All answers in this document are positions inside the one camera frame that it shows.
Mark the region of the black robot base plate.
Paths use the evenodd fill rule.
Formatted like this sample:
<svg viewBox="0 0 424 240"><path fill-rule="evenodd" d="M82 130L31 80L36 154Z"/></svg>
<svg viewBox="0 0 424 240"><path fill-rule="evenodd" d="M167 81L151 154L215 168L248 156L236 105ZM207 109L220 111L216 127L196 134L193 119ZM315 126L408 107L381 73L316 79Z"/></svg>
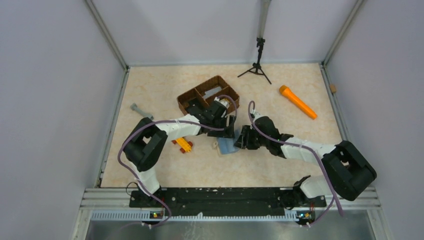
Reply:
<svg viewBox="0 0 424 240"><path fill-rule="evenodd" d="M261 217L283 216L294 208L323 208L324 196L307 198L299 189L281 187L161 188L153 196L131 192L131 208L163 208L173 217Z"/></svg>

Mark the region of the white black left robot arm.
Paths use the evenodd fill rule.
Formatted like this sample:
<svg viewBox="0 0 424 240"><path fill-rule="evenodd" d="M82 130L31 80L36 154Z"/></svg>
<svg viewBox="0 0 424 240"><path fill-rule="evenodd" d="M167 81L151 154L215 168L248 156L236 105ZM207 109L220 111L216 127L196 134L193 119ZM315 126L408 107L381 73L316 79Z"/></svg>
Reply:
<svg viewBox="0 0 424 240"><path fill-rule="evenodd" d="M203 134L232 139L237 115L231 115L229 107L228 101L217 98L209 107L196 106L180 118L152 121L145 117L139 121L123 143L122 152L142 189L141 200L147 206L154 207L160 202L155 165L164 146L179 138Z"/></svg>

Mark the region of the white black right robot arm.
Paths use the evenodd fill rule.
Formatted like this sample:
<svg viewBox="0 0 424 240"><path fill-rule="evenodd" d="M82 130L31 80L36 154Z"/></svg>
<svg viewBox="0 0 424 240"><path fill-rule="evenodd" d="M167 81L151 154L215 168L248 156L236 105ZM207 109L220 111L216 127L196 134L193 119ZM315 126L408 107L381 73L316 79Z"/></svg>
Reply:
<svg viewBox="0 0 424 240"><path fill-rule="evenodd" d="M265 147L274 156L322 167L321 176L300 180L299 189L293 192L293 200L299 206L307 206L313 198L333 192L354 201L377 178L375 169L350 141L324 144L303 140L279 132L268 116L255 117L252 125L244 125L234 145L246 150Z"/></svg>

